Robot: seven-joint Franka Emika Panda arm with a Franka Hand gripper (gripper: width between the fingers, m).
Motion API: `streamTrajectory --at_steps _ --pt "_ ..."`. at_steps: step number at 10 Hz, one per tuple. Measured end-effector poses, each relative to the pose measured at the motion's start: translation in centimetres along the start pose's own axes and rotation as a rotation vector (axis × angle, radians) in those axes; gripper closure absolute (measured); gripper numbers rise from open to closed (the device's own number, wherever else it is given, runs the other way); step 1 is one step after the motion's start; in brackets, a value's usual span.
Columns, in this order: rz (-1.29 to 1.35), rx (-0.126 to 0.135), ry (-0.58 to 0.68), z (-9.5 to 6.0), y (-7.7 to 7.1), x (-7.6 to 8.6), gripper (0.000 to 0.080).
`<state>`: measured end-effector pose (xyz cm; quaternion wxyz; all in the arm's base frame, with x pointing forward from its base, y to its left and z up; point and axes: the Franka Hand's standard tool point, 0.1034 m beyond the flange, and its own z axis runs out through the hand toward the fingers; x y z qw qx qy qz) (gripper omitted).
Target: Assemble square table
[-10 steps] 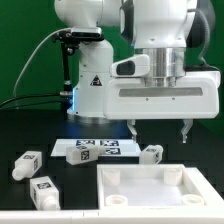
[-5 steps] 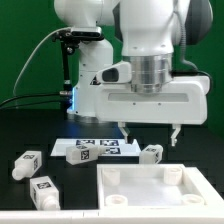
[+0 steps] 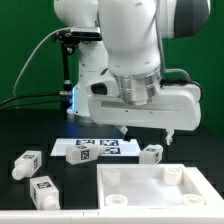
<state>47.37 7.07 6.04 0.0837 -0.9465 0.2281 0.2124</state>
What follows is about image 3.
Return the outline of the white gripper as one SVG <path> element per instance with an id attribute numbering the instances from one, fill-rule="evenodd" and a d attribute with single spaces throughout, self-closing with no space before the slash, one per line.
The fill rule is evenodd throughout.
<path id="1" fill-rule="evenodd" d="M 112 78 L 88 82 L 88 108 L 98 124 L 117 125 L 124 140 L 130 140 L 126 126 L 166 129 L 166 144 L 171 145 L 174 130 L 194 130 L 201 120 L 201 89 L 195 84 L 163 85 L 160 93 L 145 105 L 129 105 L 118 97 Z"/>

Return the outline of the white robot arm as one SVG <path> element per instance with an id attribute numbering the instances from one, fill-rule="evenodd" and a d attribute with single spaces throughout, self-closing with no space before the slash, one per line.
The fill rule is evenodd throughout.
<path id="1" fill-rule="evenodd" d="M 77 110 L 97 124 L 159 128 L 172 141 L 201 120 L 202 90 L 165 67 L 162 40 L 197 34 L 210 0 L 54 0 L 64 34 L 80 47 Z"/>

